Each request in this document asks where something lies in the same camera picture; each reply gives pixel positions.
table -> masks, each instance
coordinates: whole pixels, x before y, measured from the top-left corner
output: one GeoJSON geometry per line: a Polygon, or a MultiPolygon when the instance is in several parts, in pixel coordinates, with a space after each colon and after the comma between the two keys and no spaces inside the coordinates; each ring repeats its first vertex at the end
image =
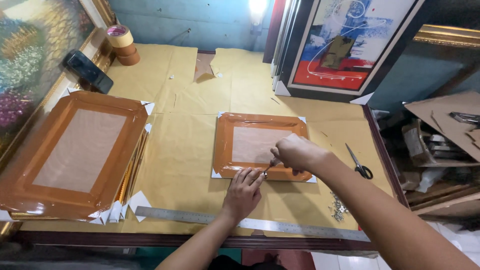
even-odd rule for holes
{"type": "MultiPolygon", "coordinates": [[[[195,83],[195,66],[205,69],[196,48],[137,44],[139,64],[114,62],[108,75],[110,95],[156,103],[134,193],[142,190],[153,207],[217,213],[229,181],[211,179],[218,111],[305,116],[310,139],[332,150],[346,164],[354,162],[345,147],[374,172],[372,181],[408,207],[367,106],[275,96],[270,65],[262,54],[217,49],[208,79],[195,83]]],[[[352,217],[341,223],[330,217],[333,201],[323,183],[265,182],[262,201],[249,216],[356,229],[352,217]]],[[[73,221],[28,221],[17,240],[49,245],[179,246],[201,224],[146,219],[139,223],[129,210],[126,220],[105,226],[73,221]]],[[[303,235],[237,228],[224,247],[274,249],[374,250],[370,243],[307,238],[303,235]]]]}

hand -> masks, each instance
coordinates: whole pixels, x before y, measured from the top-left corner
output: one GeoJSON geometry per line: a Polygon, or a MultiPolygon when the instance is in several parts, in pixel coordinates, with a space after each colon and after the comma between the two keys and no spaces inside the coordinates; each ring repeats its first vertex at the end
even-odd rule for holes
{"type": "Polygon", "coordinates": [[[258,169],[251,168],[239,170],[230,182],[219,216],[228,218],[234,222],[234,226],[246,218],[262,198],[259,187],[264,180],[264,174],[260,173],[252,182],[258,172],[258,169]]]}
{"type": "Polygon", "coordinates": [[[335,156],[295,133],[279,140],[276,148],[270,149],[270,152],[281,160],[286,168],[292,168],[294,175],[303,171],[311,173],[315,166],[318,167],[326,159],[335,156]]]}

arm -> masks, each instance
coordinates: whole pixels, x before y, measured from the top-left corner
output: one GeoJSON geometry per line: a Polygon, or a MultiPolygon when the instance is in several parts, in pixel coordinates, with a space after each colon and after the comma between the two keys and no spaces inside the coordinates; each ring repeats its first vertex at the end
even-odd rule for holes
{"type": "Polygon", "coordinates": [[[258,172],[258,169],[251,168],[239,170],[214,221],[170,254],[156,270],[206,269],[233,228],[255,209],[262,198],[259,187],[264,175],[261,173],[252,182],[258,172]]]}
{"type": "Polygon", "coordinates": [[[349,168],[335,154],[292,134],[272,153],[295,171],[319,177],[347,206],[392,269],[480,269],[417,215],[349,168]]]}

masking tape roll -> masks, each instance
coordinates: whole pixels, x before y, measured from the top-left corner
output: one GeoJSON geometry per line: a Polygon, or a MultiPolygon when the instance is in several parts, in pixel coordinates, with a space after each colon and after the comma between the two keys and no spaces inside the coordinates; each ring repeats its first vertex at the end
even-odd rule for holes
{"type": "Polygon", "coordinates": [[[117,59],[119,60],[120,64],[124,66],[133,66],[136,63],[140,62],[140,54],[138,54],[137,49],[135,49],[134,54],[130,56],[117,55],[117,59]]]}
{"type": "Polygon", "coordinates": [[[123,48],[133,43],[130,29],[124,25],[110,26],[107,29],[107,39],[116,48],[123,48]]]}
{"type": "Polygon", "coordinates": [[[135,44],[133,43],[122,48],[113,47],[113,50],[117,53],[118,56],[123,57],[131,56],[136,52],[135,44]]]}

metal ruler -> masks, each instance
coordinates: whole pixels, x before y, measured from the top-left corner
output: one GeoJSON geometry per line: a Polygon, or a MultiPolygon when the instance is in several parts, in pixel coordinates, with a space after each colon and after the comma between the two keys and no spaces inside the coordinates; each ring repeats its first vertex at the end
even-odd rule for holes
{"type": "MultiPolygon", "coordinates": [[[[201,224],[209,224],[215,218],[214,215],[201,214],[177,210],[169,210],[162,208],[152,208],[138,206],[135,211],[136,216],[156,218],[169,221],[184,221],[201,224]]],[[[363,231],[336,229],[319,226],[299,225],[278,221],[264,221],[254,219],[244,219],[240,221],[237,227],[247,229],[257,229],[263,231],[282,232],[282,233],[296,233],[303,235],[313,235],[325,238],[338,238],[347,240],[357,240],[370,242],[367,235],[363,231]]]]}

